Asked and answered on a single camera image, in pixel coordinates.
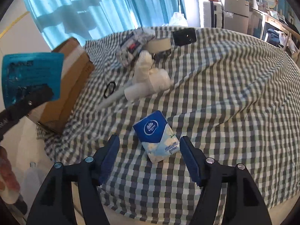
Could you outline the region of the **blue blister pill pack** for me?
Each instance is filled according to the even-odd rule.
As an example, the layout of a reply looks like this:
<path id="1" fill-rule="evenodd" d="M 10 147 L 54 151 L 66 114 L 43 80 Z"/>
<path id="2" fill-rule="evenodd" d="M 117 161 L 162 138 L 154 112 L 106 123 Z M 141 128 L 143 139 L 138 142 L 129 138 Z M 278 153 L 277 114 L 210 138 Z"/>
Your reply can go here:
<path id="1" fill-rule="evenodd" d="M 61 93 L 64 54 L 57 52 L 8 54 L 1 66 L 1 86 L 6 108 L 44 86 L 51 88 L 52 101 Z"/>

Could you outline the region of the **white slim tube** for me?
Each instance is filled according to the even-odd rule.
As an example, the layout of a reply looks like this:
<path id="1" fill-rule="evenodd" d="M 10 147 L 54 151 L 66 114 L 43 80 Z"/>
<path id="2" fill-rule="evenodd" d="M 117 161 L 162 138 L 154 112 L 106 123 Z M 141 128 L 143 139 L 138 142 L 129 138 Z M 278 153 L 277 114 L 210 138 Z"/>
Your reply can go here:
<path id="1" fill-rule="evenodd" d="M 107 99 L 105 99 L 97 108 L 97 111 L 100 111 L 101 109 L 109 107 L 111 104 L 116 102 L 118 99 L 122 98 L 124 96 L 124 88 L 121 88 L 117 90 L 115 93 L 110 95 Z"/>

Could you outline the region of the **white pump bottle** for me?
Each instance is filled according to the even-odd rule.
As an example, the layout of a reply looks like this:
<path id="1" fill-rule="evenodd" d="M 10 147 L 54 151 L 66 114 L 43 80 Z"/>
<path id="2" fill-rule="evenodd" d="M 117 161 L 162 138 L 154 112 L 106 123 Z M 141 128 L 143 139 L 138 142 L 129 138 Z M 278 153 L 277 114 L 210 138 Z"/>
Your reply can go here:
<path id="1" fill-rule="evenodd" d="M 124 96 L 128 101 L 145 98 L 154 94 L 154 89 L 149 83 L 135 83 L 124 90 Z"/>

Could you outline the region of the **patterned plastic snack bag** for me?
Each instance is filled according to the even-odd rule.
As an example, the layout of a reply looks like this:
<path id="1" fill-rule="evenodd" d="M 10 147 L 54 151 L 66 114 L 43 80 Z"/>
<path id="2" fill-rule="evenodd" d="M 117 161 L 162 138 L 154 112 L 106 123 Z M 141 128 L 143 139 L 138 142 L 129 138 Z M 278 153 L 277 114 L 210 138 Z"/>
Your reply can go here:
<path id="1" fill-rule="evenodd" d="M 142 48 L 154 37 L 155 31 L 150 28 L 135 29 L 121 42 L 115 53 L 116 58 L 122 66 L 130 66 L 137 59 Z"/>

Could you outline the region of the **brown cardboard box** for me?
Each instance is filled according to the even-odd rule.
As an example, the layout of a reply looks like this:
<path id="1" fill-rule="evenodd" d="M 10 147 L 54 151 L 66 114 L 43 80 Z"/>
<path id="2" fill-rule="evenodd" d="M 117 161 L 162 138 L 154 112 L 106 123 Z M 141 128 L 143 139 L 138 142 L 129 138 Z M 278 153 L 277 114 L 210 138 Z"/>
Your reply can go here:
<path id="1" fill-rule="evenodd" d="M 28 115 L 33 123 L 45 130 L 62 134 L 81 90 L 95 66 L 79 41 L 71 37 L 57 46 L 53 52 L 64 54 L 61 73 L 61 96 L 47 102 Z"/>

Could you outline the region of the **teal window curtain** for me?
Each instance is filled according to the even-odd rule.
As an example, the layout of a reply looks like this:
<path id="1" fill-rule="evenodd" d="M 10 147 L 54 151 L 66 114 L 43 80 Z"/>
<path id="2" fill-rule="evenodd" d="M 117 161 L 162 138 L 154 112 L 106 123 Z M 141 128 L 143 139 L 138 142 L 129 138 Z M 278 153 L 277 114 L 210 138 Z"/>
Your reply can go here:
<path id="1" fill-rule="evenodd" d="M 80 44 L 138 27 L 168 24 L 184 0 L 23 0 L 51 49 L 70 37 Z"/>

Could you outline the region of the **green checkered tablecloth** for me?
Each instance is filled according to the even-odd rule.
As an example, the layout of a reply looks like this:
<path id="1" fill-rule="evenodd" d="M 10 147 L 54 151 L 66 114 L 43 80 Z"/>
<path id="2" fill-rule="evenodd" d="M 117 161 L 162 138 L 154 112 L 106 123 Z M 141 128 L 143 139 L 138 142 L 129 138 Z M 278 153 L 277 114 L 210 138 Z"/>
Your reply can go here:
<path id="1" fill-rule="evenodd" d="M 133 125 L 161 111 L 177 137 L 188 136 L 219 163 L 243 163 L 268 208 L 299 196 L 299 67 L 281 49 L 247 34 L 198 28 L 196 42 L 172 45 L 156 62 L 173 85 L 167 91 L 99 110 L 109 82 L 123 86 L 134 70 L 116 51 L 129 32 L 87 41 L 94 64 L 62 135 L 46 135 L 52 161 L 71 165 L 92 155 L 112 134 L 120 149 L 103 204 L 155 224 L 188 224 L 200 196 L 180 153 L 151 163 Z"/>

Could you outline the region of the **masking tape roll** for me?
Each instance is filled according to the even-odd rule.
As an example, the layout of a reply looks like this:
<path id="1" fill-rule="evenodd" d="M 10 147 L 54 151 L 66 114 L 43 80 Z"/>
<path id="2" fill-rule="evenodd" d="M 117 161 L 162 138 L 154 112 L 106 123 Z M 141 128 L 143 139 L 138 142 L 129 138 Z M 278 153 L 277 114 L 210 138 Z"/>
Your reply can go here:
<path id="1" fill-rule="evenodd" d="M 157 54 L 171 49 L 170 38 L 152 39 L 144 47 L 150 54 Z"/>

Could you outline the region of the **black pouch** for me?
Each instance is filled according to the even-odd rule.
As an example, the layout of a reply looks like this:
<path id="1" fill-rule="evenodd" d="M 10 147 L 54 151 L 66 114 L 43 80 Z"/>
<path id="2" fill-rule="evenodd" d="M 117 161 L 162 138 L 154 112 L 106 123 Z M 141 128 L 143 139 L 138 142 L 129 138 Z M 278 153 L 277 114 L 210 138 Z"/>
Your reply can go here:
<path id="1" fill-rule="evenodd" d="M 176 46 L 189 45 L 197 41 L 195 29 L 191 27 L 174 31 L 172 35 Z"/>

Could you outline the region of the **white plastic bag by window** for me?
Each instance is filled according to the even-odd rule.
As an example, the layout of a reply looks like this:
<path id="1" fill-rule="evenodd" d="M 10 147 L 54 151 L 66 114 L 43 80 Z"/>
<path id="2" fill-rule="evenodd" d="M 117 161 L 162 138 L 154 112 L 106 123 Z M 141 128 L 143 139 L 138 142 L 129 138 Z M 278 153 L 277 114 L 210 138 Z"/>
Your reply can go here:
<path id="1" fill-rule="evenodd" d="M 169 26 L 188 27 L 188 22 L 181 12 L 174 12 L 169 21 Z"/>

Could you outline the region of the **wooden desk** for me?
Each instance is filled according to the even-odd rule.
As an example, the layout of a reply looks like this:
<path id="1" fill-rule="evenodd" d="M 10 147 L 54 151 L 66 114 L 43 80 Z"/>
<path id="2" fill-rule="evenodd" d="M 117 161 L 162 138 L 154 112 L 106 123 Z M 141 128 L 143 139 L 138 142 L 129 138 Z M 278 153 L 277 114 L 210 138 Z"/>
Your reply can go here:
<path id="1" fill-rule="evenodd" d="M 265 24 L 270 24 L 271 26 L 279 29 L 280 31 L 284 32 L 285 34 L 287 34 L 287 41 L 284 44 L 284 47 L 282 48 L 283 51 L 286 51 L 286 47 L 289 41 L 289 38 L 291 38 L 291 36 L 294 36 L 295 38 L 297 38 L 297 40 L 299 41 L 299 34 L 296 33 L 294 30 L 292 30 L 289 26 L 285 25 L 284 23 L 280 22 L 278 19 L 275 19 L 274 17 L 268 15 L 267 13 L 264 13 L 260 10 L 257 9 L 252 9 L 253 14 L 260 14 L 262 16 L 262 26 L 261 26 L 261 32 L 260 32 L 260 39 L 262 40 L 262 36 L 263 36 L 263 32 L 264 32 L 264 27 Z"/>

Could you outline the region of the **white suitcase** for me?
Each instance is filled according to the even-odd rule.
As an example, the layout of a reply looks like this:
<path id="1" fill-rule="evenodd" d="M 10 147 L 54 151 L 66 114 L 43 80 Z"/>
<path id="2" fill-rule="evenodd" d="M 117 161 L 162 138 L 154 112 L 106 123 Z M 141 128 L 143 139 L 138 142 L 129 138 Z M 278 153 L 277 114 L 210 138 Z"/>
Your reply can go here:
<path id="1" fill-rule="evenodd" d="M 218 0 L 203 0 L 199 2 L 200 26 L 223 28 L 222 3 Z"/>

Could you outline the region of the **silver mini fridge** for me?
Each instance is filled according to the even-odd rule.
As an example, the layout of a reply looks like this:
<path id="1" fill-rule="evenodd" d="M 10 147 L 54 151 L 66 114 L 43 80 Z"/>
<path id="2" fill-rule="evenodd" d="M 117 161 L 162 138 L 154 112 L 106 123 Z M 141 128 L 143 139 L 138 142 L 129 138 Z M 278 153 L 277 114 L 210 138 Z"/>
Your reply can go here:
<path id="1" fill-rule="evenodd" d="M 249 22 L 249 0 L 224 0 L 224 28 L 246 34 Z"/>

